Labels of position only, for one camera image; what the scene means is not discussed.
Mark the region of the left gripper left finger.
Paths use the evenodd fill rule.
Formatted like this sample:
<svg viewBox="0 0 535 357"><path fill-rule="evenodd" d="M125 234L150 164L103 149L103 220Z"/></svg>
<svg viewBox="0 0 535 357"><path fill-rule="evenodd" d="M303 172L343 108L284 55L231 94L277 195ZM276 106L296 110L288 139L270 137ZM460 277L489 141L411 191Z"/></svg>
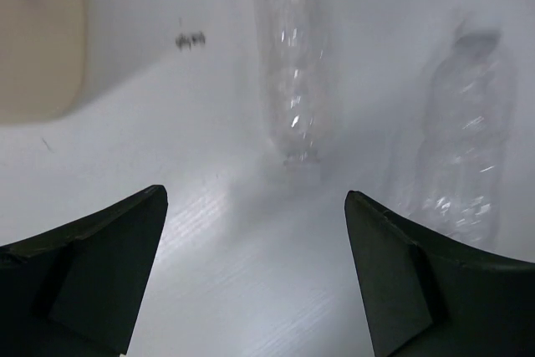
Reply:
<svg viewBox="0 0 535 357"><path fill-rule="evenodd" d="M149 186L102 211L1 247L3 356L127 353L166 221Z"/></svg>

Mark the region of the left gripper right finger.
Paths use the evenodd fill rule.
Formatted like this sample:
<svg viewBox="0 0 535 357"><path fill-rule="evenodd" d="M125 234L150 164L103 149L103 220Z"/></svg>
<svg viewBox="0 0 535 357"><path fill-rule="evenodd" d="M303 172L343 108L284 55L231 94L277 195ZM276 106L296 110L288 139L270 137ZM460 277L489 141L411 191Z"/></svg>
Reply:
<svg viewBox="0 0 535 357"><path fill-rule="evenodd" d="M533 355L532 263L467 246L359 191L344 213L375 355Z"/></svg>

